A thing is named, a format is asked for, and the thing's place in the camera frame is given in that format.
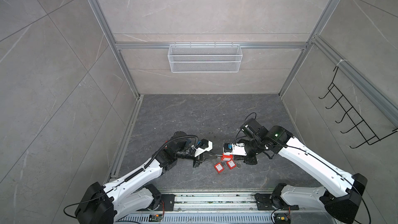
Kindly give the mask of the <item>red padlock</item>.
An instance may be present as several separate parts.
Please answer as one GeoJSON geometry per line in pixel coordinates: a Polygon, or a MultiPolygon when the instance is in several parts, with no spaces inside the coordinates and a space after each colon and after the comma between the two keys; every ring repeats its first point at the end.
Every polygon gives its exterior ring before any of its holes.
{"type": "Polygon", "coordinates": [[[217,163],[214,165],[215,170],[217,171],[217,173],[221,173],[224,171],[224,167],[221,163],[217,163]]]}
{"type": "Polygon", "coordinates": [[[232,161],[234,156],[233,155],[216,155],[216,158],[219,159],[221,162],[229,162],[232,161]]]}
{"type": "Polygon", "coordinates": [[[229,167],[230,170],[237,168],[237,163],[234,160],[229,160],[227,161],[227,166],[229,167]]]}

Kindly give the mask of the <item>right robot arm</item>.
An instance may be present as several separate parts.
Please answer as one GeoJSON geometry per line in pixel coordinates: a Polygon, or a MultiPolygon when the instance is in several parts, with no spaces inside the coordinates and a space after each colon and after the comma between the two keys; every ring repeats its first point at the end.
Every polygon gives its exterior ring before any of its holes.
{"type": "Polygon", "coordinates": [[[267,129],[255,118],[247,117],[240,132],[243,137],[225,144],[224,153],[239,156],[247,165],[256,165],[257,155],[267,155],[271,151],[296,164],[321,184],[319,187],[295,187],[279,183],[268,200],[274,209],[305,206],[324,210],[344,224],[356,222],[360,206],[366,204],[363,200],[368,182],[365,176],[334,166],[279,125],[267,129]]]}

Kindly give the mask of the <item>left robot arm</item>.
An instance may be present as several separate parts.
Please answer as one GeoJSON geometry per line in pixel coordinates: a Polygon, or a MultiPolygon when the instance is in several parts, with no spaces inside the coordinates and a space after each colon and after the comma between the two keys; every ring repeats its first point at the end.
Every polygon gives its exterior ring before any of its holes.
{"type": "Polygon", "coordinates": [[[162,195],[150,182],[172,169],[178,159],[190,159],[198,167],[212,149],[211,141],[178,131],[136,169],[104,185],[89,186],[69,217],[80,224],[114,224],[136,210],[155,209],[162,195]]]}

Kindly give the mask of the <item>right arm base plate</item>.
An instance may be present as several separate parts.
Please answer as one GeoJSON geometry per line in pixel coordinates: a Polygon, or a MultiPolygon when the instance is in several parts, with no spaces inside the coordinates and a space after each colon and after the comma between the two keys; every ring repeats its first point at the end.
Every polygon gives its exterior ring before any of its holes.
{"type": "Polygon", "coordinates": [[[255,194],[255,200],[257,204],[257,208],[259,211],[270,211],[270,210],[288,210],[291,209],[293,211],[299,210],[298,205],[288,205],[281,196],[277,196],[276,194],[255,194]]]}

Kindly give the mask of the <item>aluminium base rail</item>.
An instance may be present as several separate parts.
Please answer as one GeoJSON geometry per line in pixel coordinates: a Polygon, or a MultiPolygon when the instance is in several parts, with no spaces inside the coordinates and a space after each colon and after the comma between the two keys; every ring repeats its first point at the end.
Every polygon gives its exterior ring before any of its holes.
{"type": "MultiPolygon", "coordinates": [[[[298,205],[299,209],[320,209],[326,211],[320,198],[324,196],[325,190],[319,188],[300,188],[287,186],[287,189],[275,192],[260,192],[261,194],[276,194],[288,205],[298,205]]],[[[173,211],[238,211],[254,209],[258,211],[255,194],[257,192],[164,192],[156,189],[151,191],[149,186],[129,194],[123,200],[110,197],[114,205],[115,217],[120,219],[137,211],[145,211],[155,197],[165,194],[174,194],[175,205],[173,211]]]]}

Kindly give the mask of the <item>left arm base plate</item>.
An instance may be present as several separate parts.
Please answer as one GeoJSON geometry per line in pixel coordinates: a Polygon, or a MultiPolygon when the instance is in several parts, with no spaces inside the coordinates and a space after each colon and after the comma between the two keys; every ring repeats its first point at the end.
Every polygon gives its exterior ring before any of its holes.
{"type": "Polygon", "coordinates": [[[173,211],[175,205],[175,195],[165,194],[160,197],[155,197],[150,205],[146,208],[148,211],[173,211]]]}

